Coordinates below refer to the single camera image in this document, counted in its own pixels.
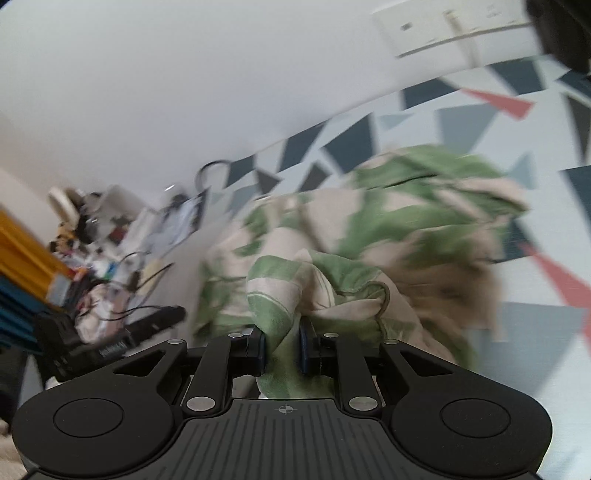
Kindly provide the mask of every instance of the clothing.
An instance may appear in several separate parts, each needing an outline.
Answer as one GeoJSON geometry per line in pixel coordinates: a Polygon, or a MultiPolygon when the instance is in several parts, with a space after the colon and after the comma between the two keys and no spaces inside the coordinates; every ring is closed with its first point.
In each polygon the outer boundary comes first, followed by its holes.
{"type": "Polygon", "coordinates": [[[296,366],[299,321],[318,334],[394,338],[470,367],[462,327],[493,327],[508,221],[520,187],[475,155],[421,145],[370,159],[348,187],[268,197],[207,254],[198,341],[257,325],[268,398],[331,394],[296,366]]]}

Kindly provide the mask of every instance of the black object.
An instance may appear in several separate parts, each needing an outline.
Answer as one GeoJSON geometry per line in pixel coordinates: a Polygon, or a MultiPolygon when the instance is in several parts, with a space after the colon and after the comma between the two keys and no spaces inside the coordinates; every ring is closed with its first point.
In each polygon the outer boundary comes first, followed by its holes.
{"type": "Polygon", "coordinates": [[[397,340],[367,348],[307,319],[300,339],[335,399],[231,399],[233,378],[264,371],[257,328],[169,340],[33,397],[13,423],[30,479],[538,478],[551,424],[527,395],[397,340]]]}
{"type": "Polygon", "coordinates": [[[589,72],[591,4],[589,0],[527,0],[527,11],[545,53],[567,67],[589,72]]]}
{"type": "Polygon", "coordinates": [[[96,343],[83,343],[65,313],[38,314],[34,332],[46,365],[58,381],[64,382],[115,362],[141,342],[184,320],[185,314],[182,307],[162,307],[96,343]]]}

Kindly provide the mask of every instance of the pink triangle pattern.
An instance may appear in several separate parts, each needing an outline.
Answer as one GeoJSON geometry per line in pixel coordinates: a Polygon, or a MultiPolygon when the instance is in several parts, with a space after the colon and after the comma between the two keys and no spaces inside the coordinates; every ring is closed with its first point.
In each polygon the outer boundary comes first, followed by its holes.
{"type": "Polygon", "coordinates": [[[539,253],[531,245],[519,244],[526,254],[533,257],[538,266],[548,276],[564,302],[571,307],[589,309],[583,333],[587,337],[589,348],[591,348],[591,287],[582,280],[575,277],[562,265],[539,253]]]}
{"type": "Polygon", "coordinates": [[[523,120],[534,106],[533,102],[521,100],[520,98],[497,95],[496,93],[481,92],[479,90],[470,90],[467,88],[463,88],[462,92],[466,92],[468,95],[472,95],[490,103],[493,107],[508,113],[517,120],[523,120]]]}

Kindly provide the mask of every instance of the electrical outlet panel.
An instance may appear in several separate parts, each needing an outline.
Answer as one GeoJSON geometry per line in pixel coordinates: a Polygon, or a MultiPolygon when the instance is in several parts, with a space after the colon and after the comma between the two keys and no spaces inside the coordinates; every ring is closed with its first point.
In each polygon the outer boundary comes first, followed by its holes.
{"type": "Polygon", "coordinates": [[[519,0],[406,0],[374,12],[397,56],[464,35],[529,23],[519,0]]]}

